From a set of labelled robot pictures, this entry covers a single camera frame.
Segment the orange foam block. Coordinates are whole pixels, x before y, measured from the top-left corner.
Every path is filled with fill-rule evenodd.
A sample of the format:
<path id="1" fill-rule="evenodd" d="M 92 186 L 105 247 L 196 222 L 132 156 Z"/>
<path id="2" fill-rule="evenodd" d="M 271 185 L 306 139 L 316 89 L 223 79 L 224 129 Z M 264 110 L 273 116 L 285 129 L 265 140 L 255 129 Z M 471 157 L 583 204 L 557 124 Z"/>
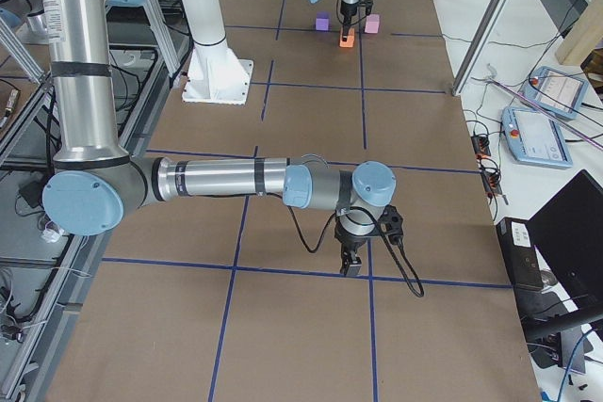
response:
<path id="1" fill-rule="evenodd" d="M 355 42 L 355 30 L 351 28 L 347 33 L 341 29 L 339 35 L 339 46 L 344 49 L 351 49 Z"/>

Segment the lower teach pendant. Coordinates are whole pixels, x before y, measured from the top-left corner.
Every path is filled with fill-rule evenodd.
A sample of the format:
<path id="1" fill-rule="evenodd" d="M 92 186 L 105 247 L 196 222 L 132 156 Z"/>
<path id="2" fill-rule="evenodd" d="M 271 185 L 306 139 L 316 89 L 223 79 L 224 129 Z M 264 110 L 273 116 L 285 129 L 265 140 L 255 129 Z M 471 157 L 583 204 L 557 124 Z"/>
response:
<path id="1" fill-rule="evenodd" d="M 570 169 L 573 160 L 559 125 L 546 115 L 522 107 L 506 107 L 501 122 L 508 148 L 520 164 Z"/>

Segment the aluminium frame post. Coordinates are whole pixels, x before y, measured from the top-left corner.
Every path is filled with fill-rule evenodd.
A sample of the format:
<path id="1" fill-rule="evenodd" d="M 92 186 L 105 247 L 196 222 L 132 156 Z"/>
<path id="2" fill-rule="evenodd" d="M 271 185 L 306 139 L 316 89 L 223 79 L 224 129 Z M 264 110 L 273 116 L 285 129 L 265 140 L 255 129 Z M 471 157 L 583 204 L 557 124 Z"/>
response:
<path id="1" fill-rule="evenodd" d="M 452 84 L 453 96 L 462 93 L 507 2 L 508 0 L 490 0 Z"/>

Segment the wooden beam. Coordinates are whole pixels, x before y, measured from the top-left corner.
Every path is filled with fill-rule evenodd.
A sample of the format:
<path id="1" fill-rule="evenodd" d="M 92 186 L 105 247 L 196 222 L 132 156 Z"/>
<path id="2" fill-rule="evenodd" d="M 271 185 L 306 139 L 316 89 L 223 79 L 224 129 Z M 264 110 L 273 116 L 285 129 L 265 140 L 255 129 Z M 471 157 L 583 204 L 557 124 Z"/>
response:
<path id="1" fill-rule="evenodd" d="M 579 66 L 595 49 L 603 36 L 603 0 L 592 0 L 555 52 L 557 61 Z"/>

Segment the white pedestal column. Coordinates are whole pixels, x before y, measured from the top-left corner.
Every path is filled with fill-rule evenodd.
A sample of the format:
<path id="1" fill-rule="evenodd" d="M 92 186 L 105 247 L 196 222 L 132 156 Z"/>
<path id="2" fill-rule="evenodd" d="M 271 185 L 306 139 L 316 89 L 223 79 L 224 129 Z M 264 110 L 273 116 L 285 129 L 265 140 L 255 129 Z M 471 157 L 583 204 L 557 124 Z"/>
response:
<path id="1" fill-rule="evenodd" d="M 220 0 L 182 0 L 182 3 L 194 44 L 183 100 L 245 104 L 253 62 L 237 58 L 228 45 Z"/>

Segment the black box with label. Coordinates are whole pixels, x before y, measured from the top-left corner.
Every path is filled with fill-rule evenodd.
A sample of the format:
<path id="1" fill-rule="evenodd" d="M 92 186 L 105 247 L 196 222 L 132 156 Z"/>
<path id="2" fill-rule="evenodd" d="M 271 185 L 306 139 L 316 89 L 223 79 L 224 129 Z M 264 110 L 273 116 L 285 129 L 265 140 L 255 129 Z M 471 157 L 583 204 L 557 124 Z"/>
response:
<path id="1" fill-rule="evenodd" d="M 544 285 L 527 221 L 504 217 L 497 224 L 497 238 L 512 286 L 540 292 Z"/>

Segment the teach pendant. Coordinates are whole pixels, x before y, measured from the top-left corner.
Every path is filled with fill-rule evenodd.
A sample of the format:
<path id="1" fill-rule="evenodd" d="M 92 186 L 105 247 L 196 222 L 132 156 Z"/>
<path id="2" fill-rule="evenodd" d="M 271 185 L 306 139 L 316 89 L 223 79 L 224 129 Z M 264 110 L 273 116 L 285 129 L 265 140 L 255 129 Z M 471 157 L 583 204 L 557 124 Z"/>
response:
<path id="1" fill-rule="evenodd" d="M 573 160 L 559 125 L 546 115 L 522 107 L 506 107 L 501 122 L 508 148 L 520 164 L 570 169 Z"/>
<path id="2" fill-rule="evenodd" d="M 521 88 L 526 98 L 564 120 L 578 115 L 586 91 L 584 78 L 548 66 L 536 69 Z"/>

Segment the pink foam block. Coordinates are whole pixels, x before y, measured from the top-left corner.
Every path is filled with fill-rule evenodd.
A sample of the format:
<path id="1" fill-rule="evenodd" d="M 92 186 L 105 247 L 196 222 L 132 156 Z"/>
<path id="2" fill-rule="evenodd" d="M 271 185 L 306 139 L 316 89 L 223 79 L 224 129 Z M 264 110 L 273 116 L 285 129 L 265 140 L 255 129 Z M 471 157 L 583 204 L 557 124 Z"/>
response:
<path id="1" fill-rule="evenodd" d="M 379 14 L 370 14 L 366 16 L 364 32 L 367 34 L 378 34 L 380 30 L 381 17 Z"/>

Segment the upper teach pendant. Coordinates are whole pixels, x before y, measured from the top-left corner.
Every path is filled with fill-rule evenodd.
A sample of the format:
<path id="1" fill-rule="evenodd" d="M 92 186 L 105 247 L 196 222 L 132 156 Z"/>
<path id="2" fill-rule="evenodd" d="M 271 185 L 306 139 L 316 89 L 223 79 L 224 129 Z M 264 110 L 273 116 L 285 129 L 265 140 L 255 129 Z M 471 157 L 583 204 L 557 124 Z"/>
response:
<path id="1" fill-rule="evenodd" d="M 548 66 L 536 69 L 521 88 L 526 98 L 564 120 L 578 115 L 586 91 L 584 78 Z"/>

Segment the purple foam block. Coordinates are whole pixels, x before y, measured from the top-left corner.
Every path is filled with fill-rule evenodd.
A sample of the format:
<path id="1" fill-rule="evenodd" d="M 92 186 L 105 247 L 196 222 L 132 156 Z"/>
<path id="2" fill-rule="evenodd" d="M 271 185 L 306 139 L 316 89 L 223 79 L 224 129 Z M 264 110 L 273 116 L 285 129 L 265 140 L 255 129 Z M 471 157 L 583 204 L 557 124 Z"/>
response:
<path id="1" fill-rule="evenodd" d="M 327 11 L 319 11 L 315 18 L 315 29 L 320 32 L 330 30 L 330 14 Z"/>

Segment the black laptop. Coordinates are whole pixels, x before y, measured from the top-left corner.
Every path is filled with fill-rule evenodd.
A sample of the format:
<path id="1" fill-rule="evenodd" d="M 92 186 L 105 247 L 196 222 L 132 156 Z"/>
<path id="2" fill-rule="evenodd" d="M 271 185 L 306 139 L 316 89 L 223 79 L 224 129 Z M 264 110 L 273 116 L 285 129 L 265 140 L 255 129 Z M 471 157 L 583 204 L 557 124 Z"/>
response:
<path id="1" fill-rule="evenodd" d="M 602 325 L 602 185 L 579 171 L 528 221 L 530 239 L 579 308 L 528 320 L 529 341 L 583 324 Z"/>

